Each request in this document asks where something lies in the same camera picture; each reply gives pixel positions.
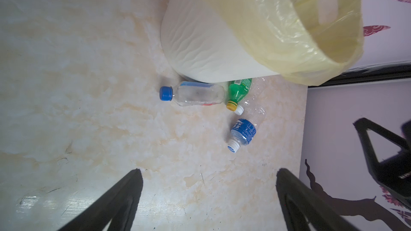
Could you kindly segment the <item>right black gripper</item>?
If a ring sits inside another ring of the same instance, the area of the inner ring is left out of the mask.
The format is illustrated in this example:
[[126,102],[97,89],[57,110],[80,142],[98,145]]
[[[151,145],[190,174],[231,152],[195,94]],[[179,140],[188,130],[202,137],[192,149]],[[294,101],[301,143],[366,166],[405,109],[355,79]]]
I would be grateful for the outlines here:
[[411,208],[410,143],[383,126],[361,118],[354,122],[368,171],[390,194],[408,209]]

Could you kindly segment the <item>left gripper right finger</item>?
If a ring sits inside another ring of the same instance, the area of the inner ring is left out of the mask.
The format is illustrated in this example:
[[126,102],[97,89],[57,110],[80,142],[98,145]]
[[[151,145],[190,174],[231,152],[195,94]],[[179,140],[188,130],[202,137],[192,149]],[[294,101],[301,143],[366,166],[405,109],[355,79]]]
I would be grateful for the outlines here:
[[288,169],[277,172],[276,190],[289,231],[356,231]]

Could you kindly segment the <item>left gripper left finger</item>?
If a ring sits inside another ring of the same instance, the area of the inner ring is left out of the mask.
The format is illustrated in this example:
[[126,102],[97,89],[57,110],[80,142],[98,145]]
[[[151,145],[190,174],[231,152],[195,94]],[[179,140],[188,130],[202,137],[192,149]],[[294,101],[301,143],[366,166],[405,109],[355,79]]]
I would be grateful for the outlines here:
[[143,188],[139,169],[127,173],[61,231],[129,231],[132,228]]

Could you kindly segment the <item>Pocari blue label bottle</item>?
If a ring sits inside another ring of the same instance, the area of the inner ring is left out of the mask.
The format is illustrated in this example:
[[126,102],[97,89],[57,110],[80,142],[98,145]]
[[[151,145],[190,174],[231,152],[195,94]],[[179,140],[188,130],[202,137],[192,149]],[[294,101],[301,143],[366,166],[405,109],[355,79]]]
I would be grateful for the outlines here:
[[230,130],[228,149],[236,153],[242,146],[249,145],[265,116],[266,112],[260,105],[245,108]]

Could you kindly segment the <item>clear unlabelled bottle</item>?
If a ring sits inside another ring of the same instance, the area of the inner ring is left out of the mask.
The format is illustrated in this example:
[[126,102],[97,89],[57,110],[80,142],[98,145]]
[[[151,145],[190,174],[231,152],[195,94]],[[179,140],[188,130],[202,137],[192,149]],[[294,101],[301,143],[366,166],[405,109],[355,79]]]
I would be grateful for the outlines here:
[[238,116],[242,115],[245,110],[250,109],[252,106],[257,105],[258,99],[264,89],[267,86],[268,78],[259,77],[252,80],[252,84],[248,94],[242,99],[234,113]]

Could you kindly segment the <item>green bottle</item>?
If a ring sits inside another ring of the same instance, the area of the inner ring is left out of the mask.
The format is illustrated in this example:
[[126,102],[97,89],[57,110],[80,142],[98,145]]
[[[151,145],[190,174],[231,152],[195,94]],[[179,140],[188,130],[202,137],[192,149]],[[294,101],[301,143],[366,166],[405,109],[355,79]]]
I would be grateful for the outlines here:
[[228,102],[226,108],[230,111],[235,111],[239,102],[248,94],[252,85],[252,79],[234,80],[228,86]]

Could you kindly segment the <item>bottle blue red label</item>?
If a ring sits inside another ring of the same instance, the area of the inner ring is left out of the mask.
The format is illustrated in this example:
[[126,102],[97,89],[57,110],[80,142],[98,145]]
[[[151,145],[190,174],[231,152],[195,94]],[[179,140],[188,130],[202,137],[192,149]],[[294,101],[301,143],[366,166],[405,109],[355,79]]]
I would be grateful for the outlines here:
[[172,101],[179,106],[210,106],[225,101],[224,87],[219,84],[183,81],[174,87],[162,86],[159,98],[162,101]]

